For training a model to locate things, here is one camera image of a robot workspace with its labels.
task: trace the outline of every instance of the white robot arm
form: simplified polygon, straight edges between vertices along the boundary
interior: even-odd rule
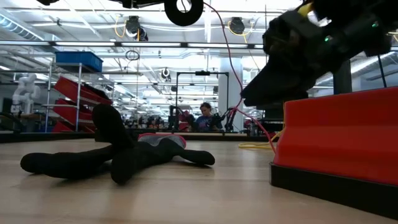
[[[28,77],[19,78],[18,88],[12,96],[11,113],[32,113],[34,104],[33,100],[40,98],[40,87],[34,85],[35,79],[35,74],[31,74]],[[24,103],[25,106],[24,110],[22,110],[22,103]]]

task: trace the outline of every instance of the black wheel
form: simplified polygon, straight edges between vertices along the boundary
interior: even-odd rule
[[[179,0],[164,2],[164,10],[170,21],[178,26],[190,26],[196,23],[203,13],[203,0],[190,0],[191,9],[188,12],[181,12],[177,7],[177,1]]]

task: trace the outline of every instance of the red container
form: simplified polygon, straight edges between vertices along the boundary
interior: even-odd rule
[[[56,105],[71,105],[71,106],[76,106],[76,103],[69,101],[69,100],[64,100],[64,99],[58,99],[55,102]],[[76,108],[73,107],[54,107],[54,112],[59,114],[63,119],[67,120],[69,123],[72,125],[76,125]],[[82,105],[80,105],[79,109],[79,125],[82,126],[94,126],[93,118],[91,116],[91,111]]]
[[[65,133],[65,132],[75,132],[75,131],[76,127],[66,121],[57,121],[52,130],[53,133]],[[84,131],[86,133],[94,133],[94,128],[79,126],[79,131]]]
[[[398,87],[290,101],[274,164],[398,185]]]
[[[77,102],[78,84],[74,81],[60,77],[54,88],[73,102]],[[112,101],[99,96],[82,85],[80,87],[80,103],[83,105],[95,106],[100,103],[111,105]]]

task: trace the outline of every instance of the dark hair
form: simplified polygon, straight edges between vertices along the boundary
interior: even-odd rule
[[[211,105],[210,105],[209,103],[206,103],[206,102],[204,102],[204,103],[202,103],[202,104],[200,105],[200,108],[202,108],[202,107],[211,109]]]

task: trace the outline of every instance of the blue bin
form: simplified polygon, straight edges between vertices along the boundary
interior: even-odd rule
[[[56,52],[55,63],[69,72],[78,72],[78,64],[81,63],[89,68],[83,69],[83,72],[90,73],[102,72],[103,61],[92,52]]]

